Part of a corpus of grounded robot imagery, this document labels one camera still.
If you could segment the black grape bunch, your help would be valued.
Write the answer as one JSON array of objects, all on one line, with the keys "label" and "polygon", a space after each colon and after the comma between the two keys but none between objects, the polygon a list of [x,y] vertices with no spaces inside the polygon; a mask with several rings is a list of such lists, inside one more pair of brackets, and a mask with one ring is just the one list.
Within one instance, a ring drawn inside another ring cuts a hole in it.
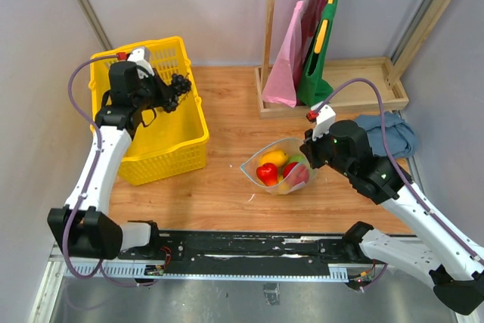
[{"label": "black grape bunch", "polygon": [[192,83],[188,79],[188,76],[182,74],[173,73],[171,83],[168,85],[167,91],[169,97],[166,99],[163,105],[163,110],[166,113],[176,111],[181,102],[185,99],[186,95],[191,90]]}]

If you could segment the green cabbage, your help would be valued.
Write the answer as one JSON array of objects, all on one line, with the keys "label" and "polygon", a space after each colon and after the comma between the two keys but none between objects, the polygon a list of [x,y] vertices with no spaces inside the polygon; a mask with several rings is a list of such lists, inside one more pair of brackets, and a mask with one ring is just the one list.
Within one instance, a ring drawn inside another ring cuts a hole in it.
[{"label": "green cabbage", "polygon": [[306,158],[302,154],[293,155],[288,159],[288,163],[301,163],[304,162]]}]

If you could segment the yellow plastic basket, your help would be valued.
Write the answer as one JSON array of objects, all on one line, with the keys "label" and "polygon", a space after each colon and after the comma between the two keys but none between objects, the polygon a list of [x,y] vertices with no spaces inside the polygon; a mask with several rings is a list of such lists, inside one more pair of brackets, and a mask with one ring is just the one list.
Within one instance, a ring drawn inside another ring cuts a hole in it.
[{"label": "yellow plastic basket", "polygon": [[160,109],[156,115],[150,110],[143,112],[143,119],[152,123],[147,128],[138,127],[118,169],[118,176],[131,185],[143,185],[205,167],[209,141],[202,99],[181,37],[136,42],[92,57],[129,53],[142,46],[150,51],[150,65],[164,82],[170,84],[172,74],[181,74],[191,81],[191,90],[180,98],[177,110],[172,113]]}]

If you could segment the red pomegranate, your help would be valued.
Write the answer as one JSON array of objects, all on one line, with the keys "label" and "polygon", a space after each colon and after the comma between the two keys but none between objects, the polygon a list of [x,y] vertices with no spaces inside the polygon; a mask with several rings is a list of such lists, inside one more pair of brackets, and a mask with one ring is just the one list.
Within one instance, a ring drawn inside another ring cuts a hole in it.
[{"label": "red pomegranate", "polygon": [[282,172],[283,181],[288,184],[290,188],[294,188],[300,184],[307,184],[309,182],[309,169],[302,162],[288,163]]}]

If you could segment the clear zip top bag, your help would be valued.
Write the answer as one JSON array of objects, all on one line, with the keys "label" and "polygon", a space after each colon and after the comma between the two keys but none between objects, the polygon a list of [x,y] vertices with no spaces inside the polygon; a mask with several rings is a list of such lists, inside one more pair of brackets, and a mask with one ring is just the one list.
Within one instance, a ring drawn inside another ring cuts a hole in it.
[{"label": "clear zip top bag", "polygon": [[316,171],[299,149],[303,141],[283,138],[268,144],[244,162],[240,169],[257,187],[273,195],[285,195],[310,184]]}]

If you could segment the orange yellow mango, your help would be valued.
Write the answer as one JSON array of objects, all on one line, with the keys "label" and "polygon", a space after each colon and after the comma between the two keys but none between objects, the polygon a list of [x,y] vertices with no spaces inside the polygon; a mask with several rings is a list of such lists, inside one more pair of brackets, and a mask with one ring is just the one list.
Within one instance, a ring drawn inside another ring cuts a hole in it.
[{"label": "orange yellow mango", "polygon": [[289,160],[288,154],[280,149],[269,151],[264,153],[259,161],[259,165],[262,166],[267,163],[274,164],[277,168],[284,166]]}]

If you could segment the red apple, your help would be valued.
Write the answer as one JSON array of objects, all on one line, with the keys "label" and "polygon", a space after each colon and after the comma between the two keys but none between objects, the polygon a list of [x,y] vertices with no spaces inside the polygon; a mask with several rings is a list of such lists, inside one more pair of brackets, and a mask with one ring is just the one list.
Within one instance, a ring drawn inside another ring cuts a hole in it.
[{"label": "red apple", "polygon": [[267,187],[275,186],[278,183],[278,168],[271,163],[259,166],[256,175],[261,183]]}]

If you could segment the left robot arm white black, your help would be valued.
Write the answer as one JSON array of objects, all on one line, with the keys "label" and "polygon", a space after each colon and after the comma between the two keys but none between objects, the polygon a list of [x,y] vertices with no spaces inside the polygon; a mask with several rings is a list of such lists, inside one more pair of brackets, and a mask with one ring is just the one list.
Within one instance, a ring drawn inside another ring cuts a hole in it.
[{"label": "left robot arm white black", "polygon": [[81,176],[64,206],[48,214],[48,226],[66,261],[115,259],[132,248],[153,259],[162,250],[155,222],[118,225],[108,210],[122,159],[144,124],[143,112],[158,107],[174,110],[177,98],[147,61],[116,62],[108,77],[110,88],[95,118],[89,120],[94,135]]}]

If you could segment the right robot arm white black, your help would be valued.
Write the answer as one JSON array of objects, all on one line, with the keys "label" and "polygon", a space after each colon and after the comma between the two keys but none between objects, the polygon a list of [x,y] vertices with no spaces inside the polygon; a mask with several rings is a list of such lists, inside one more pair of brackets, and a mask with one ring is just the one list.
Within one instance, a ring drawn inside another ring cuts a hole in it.
[{"label": "right robot arm white black", "polygon": [[375,156],[356,122],[335,122],[320,136],[308,129],[299,149],[313,169],[329,166],[347,177],[360,195],[398,217],[423,243],[404,243],[358,221],[343,236],[343,255],[350,262],[368,258],[390,264],[422,281],[461,315],[483,302],[483,248],[442,215],[404,169]]}]

